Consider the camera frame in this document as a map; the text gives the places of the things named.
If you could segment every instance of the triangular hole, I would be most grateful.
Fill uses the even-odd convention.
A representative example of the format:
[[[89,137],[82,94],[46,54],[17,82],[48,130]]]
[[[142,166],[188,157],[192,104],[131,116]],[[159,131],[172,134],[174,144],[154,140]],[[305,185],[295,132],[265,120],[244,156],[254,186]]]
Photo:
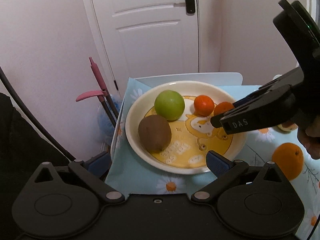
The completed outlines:
[[[51,176],[51,173],[50,173],[49,169],[43,168],[40,171],[38,177],[36,178],[35,183],[44,182],[44,181],[50,181],[50,180],[53,180],[53,177]]]
[[[274,168],[269,168],[263,179],[274,181],[274,182],[282,182],[282,180],[280,179],[279,175],[276,173],[276,170]]]

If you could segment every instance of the black device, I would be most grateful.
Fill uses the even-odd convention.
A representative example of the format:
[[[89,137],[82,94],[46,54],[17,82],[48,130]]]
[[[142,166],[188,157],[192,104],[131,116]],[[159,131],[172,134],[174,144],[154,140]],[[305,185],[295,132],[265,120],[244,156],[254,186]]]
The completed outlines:
[[[34,239],[298,239],[304,207],[279,167],[252,167],[210,151],[218,177],[191,199],[179,195],[124,196],[87,171],[42,163],[12,206]]]
[[[235,102],[234,109],[211,118],[227,134],[279,125],[288,120],[306,129],[320,114],[320,31],[299,1],[289,4],[273,23],[288,43],[299,67]]]

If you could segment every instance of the white door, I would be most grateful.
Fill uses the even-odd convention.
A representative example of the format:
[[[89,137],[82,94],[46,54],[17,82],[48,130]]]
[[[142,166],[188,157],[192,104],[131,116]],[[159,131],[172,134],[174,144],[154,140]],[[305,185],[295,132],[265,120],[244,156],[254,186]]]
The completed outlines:
[[[121,96],[129,77],[198,72],[197,11],[185,0],[92,1]]]

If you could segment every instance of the green apple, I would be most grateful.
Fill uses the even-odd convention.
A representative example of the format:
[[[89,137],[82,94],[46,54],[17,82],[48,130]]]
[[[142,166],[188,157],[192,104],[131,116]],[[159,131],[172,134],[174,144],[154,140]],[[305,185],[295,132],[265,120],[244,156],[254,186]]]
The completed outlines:
[[[168,121],[178,120],[185,108],[184,99],[176,91],[162,91],[156,98],[155,111]]]

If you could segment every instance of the light blue tablecloth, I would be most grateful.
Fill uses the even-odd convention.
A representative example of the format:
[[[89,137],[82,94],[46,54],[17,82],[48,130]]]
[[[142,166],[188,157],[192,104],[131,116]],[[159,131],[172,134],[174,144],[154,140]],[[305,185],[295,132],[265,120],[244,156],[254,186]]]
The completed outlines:
[[[221,87],[235,100],[250,94],[259,86],[225,86]],[[125,119],[134,101],[151,88],[129,79],[125,93],[123,112],[120,122],[120,132],[117,138],[113,164],[106,178],[106,183],[122,192],[126,197],[129,194],[171,194],[194,192],[216,179],[211,173],[197,175],[176,175],[161,171],[149,165],[132,150],[124,130]],[[291,181],[305,206],[305,218],[297,232],[300,239],[306,239],[312,229],[315,216],[320,214],[320,160],[312,160],[303,146],[297,140],[297,131],[282,133],[276,128],[269,128],[268,132],[252,131],[248,133],[246,145],[237,156],[252,166],[263,166],[270,161],[274,150],[285,142],[297,144],[304,154],[304,164],[300,175]],[[167,191],[166,184],[174,182],[176,190]],[[312,240],[320,240],[319,229]]]

